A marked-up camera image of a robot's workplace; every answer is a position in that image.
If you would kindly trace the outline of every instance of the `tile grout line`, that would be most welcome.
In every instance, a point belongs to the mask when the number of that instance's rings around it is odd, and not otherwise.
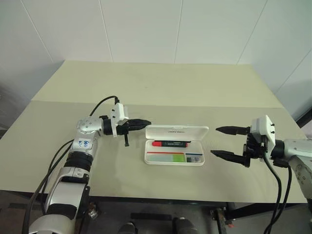
[[[261,10],[261,12],[260,12],[260,15],[259,15],[259,17],[258,17],[256,23],[254,24],[252,33],[250,33],[250,35],[249,35],[249,37],[248,37],[248,39],[247,39],[247,42],[246,42],[246,44],[245,44],[245,46],[244,46],[244,48],[243,48],[243,50],[242,50],[242,53],[240,54],[240,56],[239,56],[239,58],[238,58],[238,60],[237,60],[237,62],[236,62],[236,65],[238,65],[240,59],[242,58],[242,56],[243,56],[243,54],[244,54],[244,52],[245,52],[245,49],[246,49],[246,47],[247,47],[247,45],[248,45],[248,43],[249,43],[249,41],[250,41],[250,39],[251,39],[251,37],[252,37],[254,31],[255,31],[255,28],[256,28],[257,25],[258,25],[258,22],[259,22],[259,20],[260,20],[260,18],[261,18],[261,16],[262,16],[262,13],[263,13],[263,11],[264,11],[265,6],[267,5],[267,2],[268,2],[268,0],[266,0],[266,2],[265,2],[264,5],[263,5],[263,8],[262,8],[262,10]]]
[[[311,52],[311,49],[307,52],[307,54],[301,59],[301,61],[297,64],[297,66],[292,70],[292,72],[289,74],[289,76],[284,80],[284,82],[280,85],[280,87],[274,92],[274,94],[276,94],[281,87],[287,82],[287,80],[292,76],[292,74],[297,70],[297,68],[300,66],[300,64],[302,63],[302,61],[309,55],[309,53]]]
[[[44,49],[45,49],[46,52],[48,53],[51,62],[54,62],[53,59],[52,59],[52,56],[51,56],[51,54],[50,54],[50,52],[49,52],[49,50],[48,50],[48,48],[46,47],[46,45],[44,44],[44,42],[43,42],[43,40],[42,40],[42,38],[41,38],[41,36],[40,36],[40,33],[39,33],[37,27],[35,26],[35,23],[33,22],[33,19],[30,17],[30,14],[28,13],[28,11],[27,11],[27,9],[26,9],[26,6],[24,5],[23,0],[20,0],[20,2],[21,2],[21,4],[23,5],[24,10],[25,10],[25,12],[26,12],[26,14],[27,14],[29,20],[31,21],[31,23],[32,23],[32,25],[33,25],[33,27],[34,27],[34,29],[35,29],[35,31],[36,31],[36,33],[37,33],[37,35],[38,35],[40,41],[41,41],[41,43],[43,44]]]
[[[177,52],[177,43],[178,43],[179,33],[180,33],[181,16],[182,16],[182,7],[183,7],[183,0],[181,0],[181,9],[180,9],[179,24],[178,24],[178,27],[177,27],[177,34],[176,34],[176,41],[175,41],[175,57],[174,57],[174,63],[176,63],[176,52]]]
[[[107,30],[106,30],[106,24],[105,24],[105,19],[104,19],[104,11],[103,11],[102,4],[101,4],[101,1],[100,1],[100,0],[98,0],[98,3],[99,3],[99,7],[100,7],[101,13],[102,13],[103,26],[104,26],[104,31],[105,31],[106,39],[107,39],[107,45],[108,45],[108,48],[109,48],[109,54],[110,54],[110,57],[111,57],[111,62],[114,62],[113,54],[112,54],[112,49],[111,49],[111,45],[110,45],[110,43],[109,43],[108,34],[107,34]]]

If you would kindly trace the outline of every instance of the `beige table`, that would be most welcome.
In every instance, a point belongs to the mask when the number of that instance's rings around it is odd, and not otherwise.
[[[124,147],[123,137],[104,136],[89,183],[95,196],[275,202],[277,184],[263,162],[252,160],[245,168],[210,153],[221,149],[242,154],[246,140],[215,128],[248,126],[267,114],[278,139],[305,138],[250,66],[67,61],[0,140],[0,189],[33,192],[55,151],[74,137],[76,122],[99,100],[115,94],[127,104],[131,118],[207,125],[206,162],[201,167],[147,165],[144,130],[130,133],[130,147]],[[96,115],[107,114],[110,107],[102,105]],[[287,171],[275,169],[285,188]],[[306,202],[295,180],[288,201]]]

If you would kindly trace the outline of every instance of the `black cable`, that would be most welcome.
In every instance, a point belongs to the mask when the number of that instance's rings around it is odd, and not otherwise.
[[[292,169],[291,169],[291,167],[289,165],[288,165],[287,168],[288,168],[288,182],[287,182],[287,189],[286,189],[286,192],[285,192],[285,197],[284,197],[284,201],[283,201],[282,207],[279,210],[278,214],[276,215],[274,221],[271,222],[267,226],[267,228],[265,229],[264,233],[267,233],[267,231],[272,228],[273,224],[278,220],[278,218],[281,216],[282,212],[284,211],[284,209],[286,207],[289,191],[291,189],[291,184],[292,184]]]
[[[279,202],[281,200],[281,196],[282,196],[282,183],[281,183],[281,179],[278,177],[277,173],[275,172],[275,170],[273,169],[273,167],[269,163],[266,155],[263,156],[263,159],[264,159],[265,164],[269,168],[269,170],[272,172],[272,174],[276,178],[277,184],[278,184],[277,199],[276,199],[275,208],[274,208],[273,215],[272,215],[271,222],[270,222],[270,224],[271,224],[271,223],[273,223],[273,221],[275,219],[275,215],[276,215],[276,212],[277,212],[277,209],[278,209],[278,206],[279,206]],[[268,231],[267,231],[268,234],[271,233],[272,225],[270,225],[270,224],[268,225]]]
[[[58,163],[64,158],[64,156],[66,155],[66,153],[69,151],[71,145],[67,147],[67,149],[64,151],[64,153],[58,158],[58,160],[53,164],[53,166],[51,167],[51,169],[48,171],[48,173],[45,175],[45,177],[43,178],[43,180],[41,181],[40,185],[37,187],[36,191],[34,192],[34,194],[31,196],[30,201],[26,207],[26,211],[25,211],[25,216],[24,216],[24,221],[23,221],[23,228],[22,228],[22,234],[29,234],[29,220],[30,220],[30,212],[32,210],[34,201],[36,200],[36,197],[38,196],[40,189],[42,188],[42,186],[44,185],[45,181],[49,178],[50,174],[52,173],[52,171],[56,168],[56,166],[58,165]]]
[[[100,102],[95,106],[95,108],[93,109],[93,111],[90,113],[90,116],[93,115],[93,113],[97,110],[97,108],[98,108],[103,102],[105,102],[106,100],[111,99],[111,98],[115,98],[115,104],[119,102],[119,99],[118,99],[117,96],[109,96],[109,97],[106,97],[106,98],[104,98],[102,101],[100,101]]]
[[[65,144],[63,144],[59,149],[58,151],[55,153],[54,157],[52,158],[51,162],[50,162],[50,165],[49,165],[49,169],[48,169],[48,172],[51,170],[51,167],[53,165],[53,162],[55,160],[55,158],[59,155],[60,151],[69,143],[73,142],[74,139],[66,142]],[[43,196],[44,196],[44,191],[45,191],[45,188],[47,187],[47,184],[48,184],[48,180],[46,180],[44,182],[44,185],[43,185],[43,188],[41,190],[41,196],[40,196],[40,204],[41,204],[41,210],[42,210],[42,214],[45,215],[45,210],[44,210],[44,204],[43,204]]]

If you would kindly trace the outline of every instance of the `red line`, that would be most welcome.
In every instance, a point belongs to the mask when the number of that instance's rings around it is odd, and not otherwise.
[[[147,152],[148,154],[179,154],[179,155],[183,155],[184,153],[181,152]]]

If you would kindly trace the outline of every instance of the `red marker cap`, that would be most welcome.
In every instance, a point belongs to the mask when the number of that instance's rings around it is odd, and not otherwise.
[[[153,146],[161,146],[161,141],[153,141],[152,145]]]

